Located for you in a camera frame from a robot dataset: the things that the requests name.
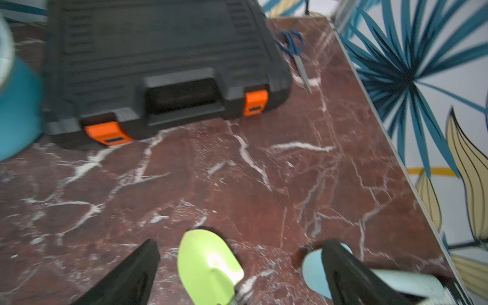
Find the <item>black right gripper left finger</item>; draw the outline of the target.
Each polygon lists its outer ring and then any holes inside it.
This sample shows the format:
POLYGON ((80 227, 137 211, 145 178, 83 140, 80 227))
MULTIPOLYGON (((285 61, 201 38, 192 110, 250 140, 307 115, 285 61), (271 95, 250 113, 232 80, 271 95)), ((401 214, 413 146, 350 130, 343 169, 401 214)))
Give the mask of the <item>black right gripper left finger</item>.
POLYGON ((147 304, 160 262, 157 243, 146 240, 75 304, 147 304))

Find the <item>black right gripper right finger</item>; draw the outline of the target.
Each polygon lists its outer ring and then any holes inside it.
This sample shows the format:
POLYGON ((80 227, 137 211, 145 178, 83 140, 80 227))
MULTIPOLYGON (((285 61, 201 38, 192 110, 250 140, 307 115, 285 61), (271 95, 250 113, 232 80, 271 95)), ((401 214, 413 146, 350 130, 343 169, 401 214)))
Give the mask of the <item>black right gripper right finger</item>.
POLYGON ((321 254, 334 304, 411 304, 349 253, 337 240, 328 240, 321 254))

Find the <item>light blue trowel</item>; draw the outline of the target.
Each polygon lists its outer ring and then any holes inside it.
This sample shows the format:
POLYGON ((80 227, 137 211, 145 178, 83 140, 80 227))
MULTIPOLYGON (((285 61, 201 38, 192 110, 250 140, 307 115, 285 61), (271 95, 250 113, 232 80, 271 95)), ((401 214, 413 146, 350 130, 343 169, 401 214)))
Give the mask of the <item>light blue trowel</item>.
MULTIPOLYGON (((457 303, 448 288, 433 275, 386 269, 372 269, 371 271, 394 291, 420 297, 421 304, 457 303)), ((302 262, 302 274, 305 283, 312 291, 328 299, 332 298, 320 249, 305 256, 302 262)))

